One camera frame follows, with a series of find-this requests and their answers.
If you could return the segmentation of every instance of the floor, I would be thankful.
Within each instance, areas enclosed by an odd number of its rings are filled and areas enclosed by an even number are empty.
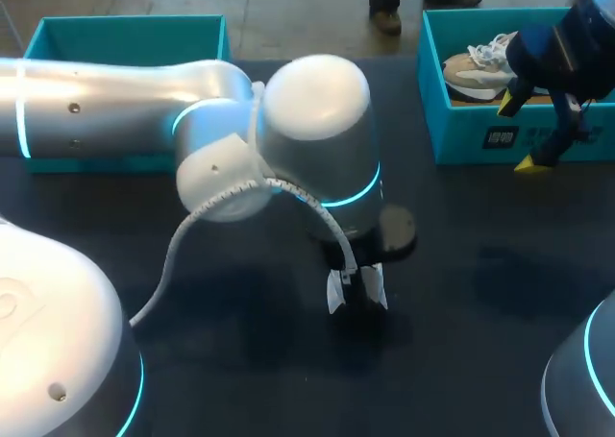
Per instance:
[[[391,40],[366,22],[367,0],[2,0],[24,42],[43,16],[107,14],[198,14],[227,16],[234,56],[290,59],[310,53],[348,57],[412,54],[421,0],[403,0],[404,33]],[[484,0],[484,7],[563,6],[567,0]],[[0,26],[1,54],[14,53],[8,26]]]

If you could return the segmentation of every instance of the teal box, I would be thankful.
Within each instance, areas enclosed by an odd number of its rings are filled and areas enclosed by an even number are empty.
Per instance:
[[[529,24],[556,24],[566,8],[446,10],[423,12],[417,74],[431,145],[438,164],[518,163],[529,148],[556,126],[552,105],[524,106],[514,118],[497,114],[498,106],[453,107],[442,63],[464,53],[468,45],[484,45],[497,34],[509,34]],[[615,159],[615,95],[593,103],[585,115],[591,136],[578,142],[563,161]],[[488,137],[506,137],[510,144],[484,148]]]
[[[134,66],[232,59],[225,18],[219,15],[45,17],[24,57]],[[173,154],[26,162],[34,173],[175,173]]]

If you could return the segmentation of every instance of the glowing blue light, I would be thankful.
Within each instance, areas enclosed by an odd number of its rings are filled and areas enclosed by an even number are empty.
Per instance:
[[[19,138],[19,148],[24,158],[30,158],[28,139],[26,138],[26,103],[23,98],[22,84],[26,76],[26,71],[22,65],[17,67],[17,86],[18,97],[15,99],[15,118],[17,120],[17,137]]]
[[[128,428],[131,426],[133,419],[135,418],[136,411],[138,410],[138,406],[141,402],[141,396],[143,395],[143,384],[145,382],[145,366],[143,365],[143,356],[141,354],[139,354],[139,358],[141,361],[141,382],[138,385],[138,394],[136,394],[135,405],[133,406],[133,411],[131,411],[131,414],[128,417],[128,420],[126,420],[126,423],[120,429],[116,437],[122,437],[126,433]]]
[[[352,202],[356,202],[358,199],[365,196],[370,190],[372,190],[372,187],[374,187],[376,183],[378,182],[378,178],[380,177],[380,175],[381,175],[381,165],[378,164],[378,168],[376,170],[376,174],[374,175],[374,179],[371,180],[369,184],[367,184],[363,190],[353,195],[352,197],[349,197],[348,199],[339,200],[337,202],[323,202],[321,205],[325,208],[335,208],[336,206],[344,206],[347,204],[351,204]]]
[[[589,320],[587,320],[587,325],[585,326],[585,337],[583,339],[583,347],[585,349],[585,362],[587,363],[587,370],[589,370],[589,376],[592,378],[594,387],[598,391],[598,395],[600,396],[600,398],[603,400],[604,405],[606,405],[606,408],[608,408],[608,411],[611,412],[611,415],[615,416],[615,406],[613,406],[613,403],[608,399],[606,392],[598,381],[598,377],[596,376],[596,372],[594,371],[594,365],[592,364],[592,358],[589,354],[589,330],[592,326],[594,316],[596,315],[596,312],[598,312],[598,309],[601,305],[603,305],[603,303],[598,304],[598,307],[594,309],[592,315],[589,316]]]
[[[193,110],[201,108],[202,106],[205,106],[208,103],[210,103],[210,101],[197,101],[196,103],[182,110],[180,114],[175,118],[175,121],[173,122],[173,129],[171,130],[171,134],[175,134],[177,127],[180,125],[180,122],[184,119],[184,117],[186,117]]]

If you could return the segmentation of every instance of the robotic arm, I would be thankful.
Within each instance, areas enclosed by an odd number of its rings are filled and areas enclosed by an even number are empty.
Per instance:
[[[500,107],[514,115],[535,86],[549,90],[557,128],[534,147],[517,171],[557,164],[588,137],[583,103],[605,98],[615,87],[615,0],[578,0],[556,26],[528,26],[506,50],[518,79]],[[541,405],[552,437],[615,435],[615,293],[553,354],[541,384]]]
[[[130,321],[87,257],[0,219],[0,437],[149,436],[131,327],[163,296],[192,224],[240,221],[278,192],[321,245],[330,312],[386,308],[381,265],[415,237],[409,212],[383,199],[377,139],[367,81],[338,57],[293,61],[267,86],[222,61],[0,61],[0,157],[174,154],[189,211]]]
[[[615,87],[615,0],[577,0],[556,26],[527,26],[511,40],[506,57],[518,79],[499,114],[515,115],[535,86],[550,92],[557,113],[555,131],[516,170],[551,168],[575,141],[589,137],[582,105]]]

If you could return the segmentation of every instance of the black table surface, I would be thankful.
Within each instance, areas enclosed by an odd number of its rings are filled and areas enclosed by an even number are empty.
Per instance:
[[[185,239],[172,288],[136,339],[156,436],[546,436],[540,380],[613,287],[615,166],[436,167],[414,59],[359,61],[385,198],[419,241],[386,265],[388,325],[332,329],[327,269],[294,199]],[[266,81],[281,62],[244,62]],[[0,158],[0,211],[94,260],[129,314],[185,216],[171,176],[32,176]]]

